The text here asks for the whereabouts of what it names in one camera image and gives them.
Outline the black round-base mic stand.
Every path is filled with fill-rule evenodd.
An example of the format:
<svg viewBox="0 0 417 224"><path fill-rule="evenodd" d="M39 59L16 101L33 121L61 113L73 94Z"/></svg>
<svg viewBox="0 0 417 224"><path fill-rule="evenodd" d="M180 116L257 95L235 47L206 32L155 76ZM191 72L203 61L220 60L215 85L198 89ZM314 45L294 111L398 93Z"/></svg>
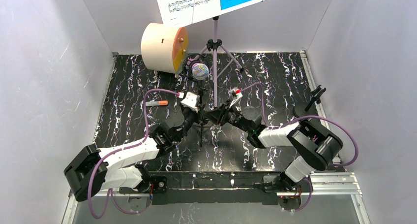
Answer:
<svg viewBox="0 0 417 224"><path fill-rule="evenodd" d="M293 107L294 116L299 118L307 115L313 115L313 106L321 104L321 96L326 92L326 88L318 85L311 91L311 97L308 102L296 103Z"/></svg>

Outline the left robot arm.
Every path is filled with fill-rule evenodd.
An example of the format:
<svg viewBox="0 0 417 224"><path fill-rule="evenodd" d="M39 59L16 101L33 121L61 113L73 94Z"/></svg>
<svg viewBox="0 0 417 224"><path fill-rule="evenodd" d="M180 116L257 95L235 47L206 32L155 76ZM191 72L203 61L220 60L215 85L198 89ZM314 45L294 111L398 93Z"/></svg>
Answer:
<svg viewBox="0 0 417 224"><path fill-rule="evenodd" d="M149 183L145 170L136 168L135 164L169 154L193 124L203 119L203 114L203 110L195 112L182 106L180 111L169 114L146 139L111 148L85 146L64 169L75 199L82 202L101 190L138 189Z"/></svg>

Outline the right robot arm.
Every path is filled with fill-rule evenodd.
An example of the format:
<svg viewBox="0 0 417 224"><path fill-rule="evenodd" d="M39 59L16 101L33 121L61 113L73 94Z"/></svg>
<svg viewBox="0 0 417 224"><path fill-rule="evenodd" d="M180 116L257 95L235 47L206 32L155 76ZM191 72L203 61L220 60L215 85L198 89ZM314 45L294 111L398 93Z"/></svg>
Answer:
<svg viewBox="0 0 417 224"><path fill-rule="evenodd" d="M278 176L253 184L264 192L291 191L315 171L326 170L343 148L341 139L313 118L298 119L293 124L272 129L263 124L257 108L249 106L240 110L225 104L206 111L204 117L216 125L229 123L246 132L246 139L255 148L295 148L298 157Z"/></svg>

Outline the blue mesh microphone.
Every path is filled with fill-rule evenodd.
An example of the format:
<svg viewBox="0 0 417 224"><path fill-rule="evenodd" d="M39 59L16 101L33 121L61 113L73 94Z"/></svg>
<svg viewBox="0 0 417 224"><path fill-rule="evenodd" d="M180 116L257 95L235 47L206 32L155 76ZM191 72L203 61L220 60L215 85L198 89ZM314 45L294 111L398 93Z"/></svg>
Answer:
<svg viewBox="0 0 417 224"><path fill-rule="evenodd" d="M209 76L209 68L204 63L195 63L191 67L194 79L198 81L205 80Z"/></svg>

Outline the black tripod mic stand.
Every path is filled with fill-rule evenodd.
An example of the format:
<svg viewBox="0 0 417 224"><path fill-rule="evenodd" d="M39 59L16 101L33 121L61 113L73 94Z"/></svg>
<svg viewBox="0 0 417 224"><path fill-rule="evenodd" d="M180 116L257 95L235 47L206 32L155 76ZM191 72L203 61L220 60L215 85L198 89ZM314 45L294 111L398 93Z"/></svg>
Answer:
<svg viewBox="0 0 417 224"><path fill-rule="evenodd" d="M183 73L185 76L196 83L197 85L197 92L198 92L198 122L200 129L200 141L199 146L203 146L203 131L204 125L206 125L209 121L204 117L204 111L206 104L203 103L203 96L204 91L206 88L204 87L204 80L206 80L209 76L209 67L208 61L206 58L200 53L192 53L188 54L185 59L183 60Z"/></svg>

